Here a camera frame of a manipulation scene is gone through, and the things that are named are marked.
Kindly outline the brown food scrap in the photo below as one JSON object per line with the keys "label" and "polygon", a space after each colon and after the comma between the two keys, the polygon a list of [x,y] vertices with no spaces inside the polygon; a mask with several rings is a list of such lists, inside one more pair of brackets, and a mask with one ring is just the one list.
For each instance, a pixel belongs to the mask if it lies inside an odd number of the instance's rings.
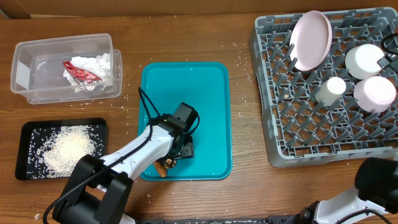
{"label": "brown food scrap", "polygon": [[172,168],[175,167],[176,163],[177,162],[174,159],[166,159],[165,162],[164,162],[164,167],[166,169],[172,169]]}

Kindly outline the light green bowl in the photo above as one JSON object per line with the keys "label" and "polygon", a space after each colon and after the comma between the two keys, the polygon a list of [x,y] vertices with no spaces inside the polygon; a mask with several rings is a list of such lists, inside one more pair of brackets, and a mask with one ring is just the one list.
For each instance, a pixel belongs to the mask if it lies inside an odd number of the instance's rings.
{"label": "light green bowl", "polygon": [[364,80],[377,75],[381,66],[377,63],[384,56],[382,49],[373,44],[364,44],[351,49],[345,57],[345,65],[351,76]]}

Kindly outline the brown sausage piece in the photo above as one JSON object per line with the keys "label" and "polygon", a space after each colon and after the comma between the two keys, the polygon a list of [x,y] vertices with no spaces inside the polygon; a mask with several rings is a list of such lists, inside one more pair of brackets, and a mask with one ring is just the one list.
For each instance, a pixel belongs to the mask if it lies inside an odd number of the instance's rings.
{"label": "brown sausage piece", "polygon": [[167,176],[167,169],[164,167],[163,164],[159,162],[154,162],[153,165],[161,178],[165,178]]}

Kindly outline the white cup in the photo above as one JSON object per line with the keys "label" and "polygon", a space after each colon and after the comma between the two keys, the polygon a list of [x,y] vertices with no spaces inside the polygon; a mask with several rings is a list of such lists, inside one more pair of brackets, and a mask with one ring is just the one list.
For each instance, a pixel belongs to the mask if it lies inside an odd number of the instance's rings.
{"label": "white cup", "polygon": [[315,99],[320,103],[323,101],[325,106],[331,106],[337,99],[341,98],[346,91],[346,82],[339,77],[331,77],[320,87],[315,95]]}

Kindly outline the large pink plate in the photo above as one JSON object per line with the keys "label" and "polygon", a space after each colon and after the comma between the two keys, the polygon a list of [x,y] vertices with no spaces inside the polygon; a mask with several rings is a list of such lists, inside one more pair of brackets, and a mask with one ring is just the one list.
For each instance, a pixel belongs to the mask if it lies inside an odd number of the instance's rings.
{"label": "large pink plate", "polygon": [[290,45],[293,45],[290,59],[297,59],[295,68],[309,71],[318,67],[326,58],[332,40],[330,21],[320,11],[305,13],[296,23]]}

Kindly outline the red snack wrapper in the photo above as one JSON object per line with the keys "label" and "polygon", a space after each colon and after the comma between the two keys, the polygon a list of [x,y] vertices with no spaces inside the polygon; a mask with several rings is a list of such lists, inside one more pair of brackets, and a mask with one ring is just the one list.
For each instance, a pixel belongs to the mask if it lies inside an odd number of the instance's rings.
{"label": "red snack wrapper", "polygon": [[101,81],[100,77],[98,77],[94,73],[91,73],[90,71],[74,66],[71,61],[63,62],[63,66],[65,67],[66,71],[72,76],[72,78],[79,82],[89,84]]}

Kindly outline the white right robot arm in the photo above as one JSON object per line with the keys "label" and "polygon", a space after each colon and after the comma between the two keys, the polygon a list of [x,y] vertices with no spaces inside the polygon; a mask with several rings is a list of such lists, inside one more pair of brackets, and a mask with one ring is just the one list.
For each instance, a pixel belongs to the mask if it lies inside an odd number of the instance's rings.
{"label": "white right robot arm", "polygon": [[359,167],[354,186],[329,200],[316,201],[288,223],[356,223],[373,215],[397,213],[397,161],[367,158]]}

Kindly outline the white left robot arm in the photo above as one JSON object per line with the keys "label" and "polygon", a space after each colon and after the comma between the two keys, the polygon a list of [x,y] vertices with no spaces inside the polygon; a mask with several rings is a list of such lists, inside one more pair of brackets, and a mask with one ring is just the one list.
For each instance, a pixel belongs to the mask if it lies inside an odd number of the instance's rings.
{"label": "white left robot arm", "polygon": [[165,171],[184,158],[199,122],[197,114],[163,114],[122,149],[100,159],[83,156],[47,210],[59,223],[134,223],[124,212],[134,180],[155,162]]}

